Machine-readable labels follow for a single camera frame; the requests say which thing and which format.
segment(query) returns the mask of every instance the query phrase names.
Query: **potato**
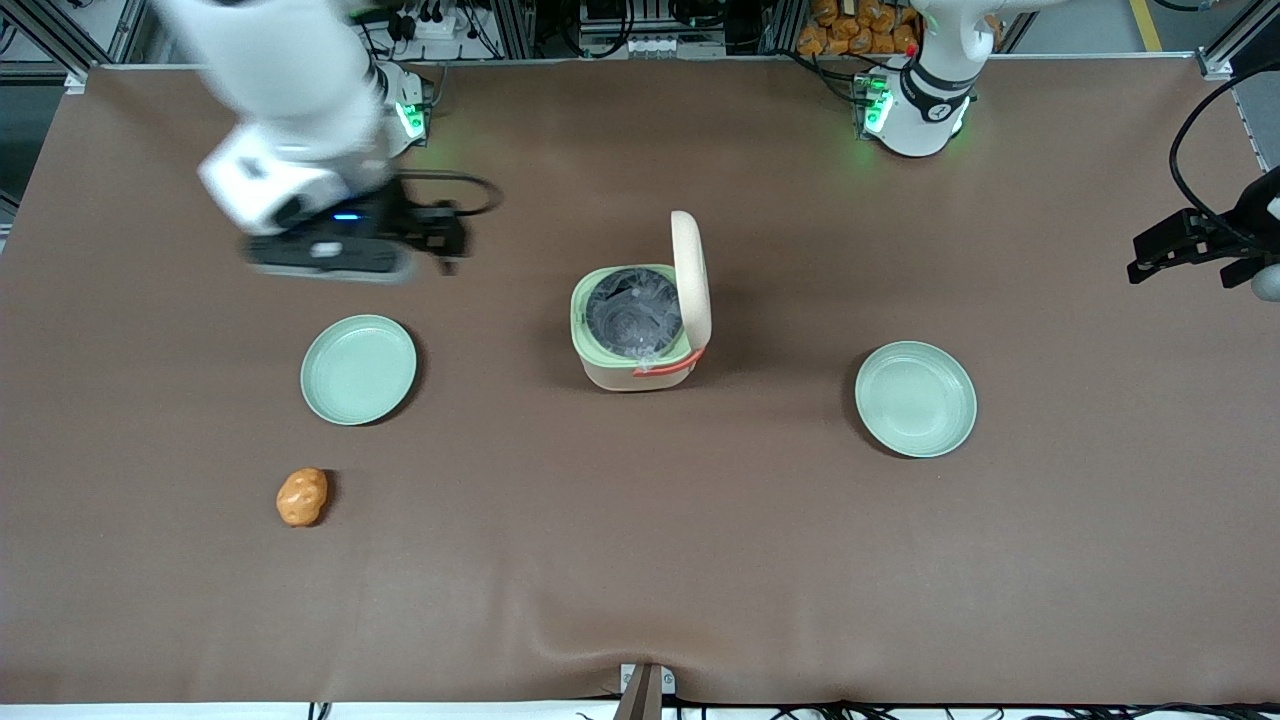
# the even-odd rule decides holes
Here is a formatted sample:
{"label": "potato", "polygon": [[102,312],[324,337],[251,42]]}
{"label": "potato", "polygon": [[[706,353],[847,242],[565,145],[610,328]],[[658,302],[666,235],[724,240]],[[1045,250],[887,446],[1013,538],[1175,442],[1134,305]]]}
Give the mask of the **potato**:
{"label": "potato", "polygon": [[329,477],[317,468],[294,470],[275,493],[275,509],[289,527],[303,528],[320,519],[329,500]]}

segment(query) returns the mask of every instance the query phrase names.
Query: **light green plate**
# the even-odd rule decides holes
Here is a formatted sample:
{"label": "light green plate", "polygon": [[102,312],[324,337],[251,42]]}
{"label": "light green plate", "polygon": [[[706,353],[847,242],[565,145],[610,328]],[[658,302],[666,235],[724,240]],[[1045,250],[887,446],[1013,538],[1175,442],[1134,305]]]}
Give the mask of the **light green plate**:
{"label": "light green plate", "polygon": [[978,393],[955,357],[923,342],[891,342],[863,363],[858,414],[876,439],[910,457],[960,447],[978,419]]}
{"label": "light green plate", "polygon": [[396,409],[417,374],[417,350],[404,328],[381,315],[329,325],[302,359],[302,397],[330,423],[362,425]]}

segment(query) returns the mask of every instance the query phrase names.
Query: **plastic bag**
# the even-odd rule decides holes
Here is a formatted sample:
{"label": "plastic bag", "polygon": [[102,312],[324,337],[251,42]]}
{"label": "plastic bag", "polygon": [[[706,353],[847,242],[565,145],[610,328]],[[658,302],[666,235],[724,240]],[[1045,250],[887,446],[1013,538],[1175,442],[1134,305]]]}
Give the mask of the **plastic bag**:
{"label": "plastic bag", "polygon": [[648,268],[609,273],[586,300],[586,327],[605,350],[644,366],[680,333],[676,286]]}

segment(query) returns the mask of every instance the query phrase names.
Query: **open lid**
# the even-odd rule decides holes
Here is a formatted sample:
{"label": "open lid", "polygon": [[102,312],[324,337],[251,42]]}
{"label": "open lid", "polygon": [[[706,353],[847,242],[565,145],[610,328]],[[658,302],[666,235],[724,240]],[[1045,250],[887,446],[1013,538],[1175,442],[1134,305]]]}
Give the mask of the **open lid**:
{"label": "open lid", "polygon": [[671,247],[676,256],[676,292],[680,318],[690,348],[698,354],[712,340],[712,295],[698,220],[684,210],[671,213]]}

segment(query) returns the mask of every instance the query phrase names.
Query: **black cable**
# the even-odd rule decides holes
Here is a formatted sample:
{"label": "black cable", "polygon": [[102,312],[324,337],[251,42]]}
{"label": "black cable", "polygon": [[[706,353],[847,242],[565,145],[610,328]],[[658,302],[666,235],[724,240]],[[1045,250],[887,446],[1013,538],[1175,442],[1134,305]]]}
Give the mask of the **black cable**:
{"label": "black cable", "polygon": [[1172,10],[1175,13],[1199,13],[1208,10],[1208,4],[1206,5],[1178,5],[1176,3],[1170,3],[1169,0],[1151,0],[1152,3],[1165,8],[1166,10]]}
{"label": "black cable", "polygon": [[667,13],[669,13],[671,17],[680,24],[694,29],[719,27],[724,24],[726,8],[728,8],[727,3],[721,4],[719,10],[717,10],[714,15],[705,19],[695,18],[692,14],[682,12],[680,9],[681,3],[684,3],[684,0],[667,0]]}
{"label": "black cable", "polygon": [[[851,74],[837,73],[835,70],[823,69],[822,67],[818,65],[817,55],[814,55],[814,58],[815,58],[814,60],[810,60],[809,58],[805,58],[804,55],[796,53],[795,50],[783,50],[783,49],[769,50],[768,53],[765,53],[765,55],[783,55],[786,58],[791,58],[792,60],[795,60],[796,63],[799,63],[801,68],[804,68],[804,69],[806,69],[806,70],[809,70],[812,73],[826,74],[827,77],[829,77],[832,79],[854,79],[854,76],[851,76]],[[867,55],[859,55],[856,53],[850,53],[850,54],[846,54],[846,55],[841,55],[841,58],[856,58],[856,59],[859,59],[859,60],[861,60],[864,63],[870,63],[872,65],[876,65],[877,68],[884,68],[886,70],[895,72],[895,73],[900,73],[900,72],[902,72],[902,70],[905,70],[905,69],[908,69],[908,68],[911,67],[911,60],[908,60],[908,63],[905,65],[902,65],[901,68],[895,68],[893,65],[890,65],[890,64],[886,64],[886,63],[881,63],[879,60],[876,60],[874,58],[868,58]]]}
{"label": "black cable", "polygon": [[[1201,113],[1204,111],[1204,108],[1208,108],[1210,104],[1213,102],[1213,100],[1217,100],[1221,95],[1230,92],[1233,87],[1240,85],[1242,82],[1249,79],[1253,76],[1270,73],[1275,70],[1280,70],[1280,60],[1272,61],[1267,65],[1262,65],[1261,68],[1256,68],[1242,76],[1236,76],[1224,82],[1219,87],[1213,88],[1213,92],[1210,92],[1203,100],[1199,101],[1199,105],[1196,105],[1196,109],[1192,110],[1192,114],[1187,115],[1187,119],[1183,122],[1183,127],[1178,128],[1178,135],[1174,136],[1172,145],[1169,146],[1169,173],[1174,177],[1174,184],[1178,186],[1178,190],[1183,193],[1183,197],[1185,197],[1187,201],[1192,204],[1192,206],[1199,210],[1202,215],[1208,218],[1211,223],[1217,225],[1220,229],[1234,234],[1236,240],[1240,241],[1242,245],[1260,251],[1266,251],[1266,249],[1260,247],[1256,240],[1245,236],[1244,233],[1236,231],[1230,224],[1228,224],[1228,222],[1222,219],[1221,215],[1219,215],[1213,210],[1210,210],[1208,205],[1206,205],[1204,201],[1199,199],[1199,196],[1192,192],[1190,186],[1188,186],[1187,181],[1183,178],[1183,170],[1178,167],[1178,150],[1183,146],[1183,140],[1187,138],[1187,132],[1192,129],[1192,124],[1196,123],[1196,119],[1201,117]],[[1240,720],[1239,716],[1229,716],[1229,717],[1231,717],[1231,720]]]}
{"label": "black cable", "polygon": [[498,45],[489,37],[489,31],[486,31],[484,26],[480,23],[475,5],[472,5],[472,1],[462,0],[461,3],[458,3],[458,6],[462,8],[462,14],[466,15],[467,22],[471,23],[471,27],[476,31],[476,35],[479,35],[480,45],[484,45],[484,49],[488,50],[490,55],[493,55],[494,60],[500,60],[502,53],[498,53]]}
{"label": "black cable", "polygon": [[[9,38],[8,40],[4,38],[4,33],[5,33],[6,29],[13,29],[13,32],[9,33]],[[13,41],[17,40],[17,38],[18,38],[18,28],[17,28],[17,26],[14,26],[12,28],[9,28],[9,27],[0,27],[0,42],[4,42],[4,47],[0,47],[0,55],[4,55],[5,53],[8,53],[9,51],[9,46],[13,45]]]}
{"label": "black cable", "polygon": [[[814,65],[818,64],[818,56],[817,55],[813,56],[813,64]],[[856,97],[854,97],[852,95],[846,95],[842,90],[840,90],[838,87],[836,87],[835,85],[832,85],[832,81],[831,81],[831,78],[827,77],[827,73],[819,72],[818,77],[822,78],[822,85],[826,85],[827,90],[829,90],[831,94],[835,95],[836,97],[840,97],[845,102],[852,102],[854,105],[859,104],[859,100]]]}
{"label": "black cable", "polygon": [[631,6],[632,0],[621,0],[622,20],[618,23],[618,37],[613,41],[613,45],[611,45],[608,50],[600,53],[599,55],[594,55],[590,50],[584,50],[581,45],[573,41],[572,37],[570,37],[570,27],[572,26],[572,23],[564,22],[564,14],[566,14],[564,10],[566,8],[570,6],[577,6],[579,1],[580,0],[564,0],[564,3],[561,4],[561,14],[562,14],[561,28],[559,28],[561,40],[564,41],[564,45],[570,49],[570,51],[577,55],[579,58],[599,60],[608,58],[609,55],[613,55],[614,53],[621,50],[627,44],[627,40],[630,40],[631,31],[635,29],[636,26],[635,8]]}
{"label": "black cable", "polygon": [[369,53],[374,58],[376,58],[379,53],[381,53],[383,55],[387,55],[388,59],[390,59],[390,56],[394,55],[394,51],[392,51],[390,49],[388,49],[381,42],[379,42],[376,45],[374,44],[374,38],[369,35],[369,26],[365,24],[365,20],[360,20],[360,29],[365,31],[365,42],[369,42]]}
{"label": "black cable", "polygon": [[460,173],[457,170],[410,170],[402,169],[397,173],[401,179],[416,179],[416,181],[442,181],[442,182],[466,182],[484,188],[488,197],[485,204],[474,210],[457,210],[453,214],[458,218],[471,218],[475,215],[484,215],[502,205],[502,190],[498,188],[490,181],[480,177],[472,176],[470,173]]}

